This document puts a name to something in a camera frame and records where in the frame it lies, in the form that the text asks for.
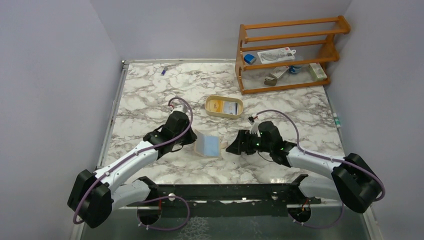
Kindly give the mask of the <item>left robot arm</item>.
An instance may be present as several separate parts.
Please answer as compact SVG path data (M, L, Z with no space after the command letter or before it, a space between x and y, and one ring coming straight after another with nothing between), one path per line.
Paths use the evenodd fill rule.
M115 162L90 172L85 169L75 179L67 205L73 210L75 225L100 226L110 214L124 206L144 201L154 189L149 179L126 181L137 171L171 153L175 145L196 141L191 125L193 113L173 110L165 124L147 133L141 142Z

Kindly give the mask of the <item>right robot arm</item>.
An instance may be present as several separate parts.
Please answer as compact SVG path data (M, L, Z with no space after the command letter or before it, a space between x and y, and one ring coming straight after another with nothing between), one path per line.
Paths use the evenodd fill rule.
M359 155L350 153L337 159L317 152L308 153L296 143L283 140L271 121L259 123L255 133L239 130L226 152L234 155L265 152L279 165L318 174L318 177L308 176L300 182L301 193L306 198L341 201L356 213L364 213L383 193L379 178Z

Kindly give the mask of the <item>beige card holder wallet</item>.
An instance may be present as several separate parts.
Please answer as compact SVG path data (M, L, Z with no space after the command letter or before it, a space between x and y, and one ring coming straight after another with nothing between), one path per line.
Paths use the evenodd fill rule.
M220 158L222 150L228 146L228 141L217 129L194 129L197 139L194 142L194 152L203 158Z

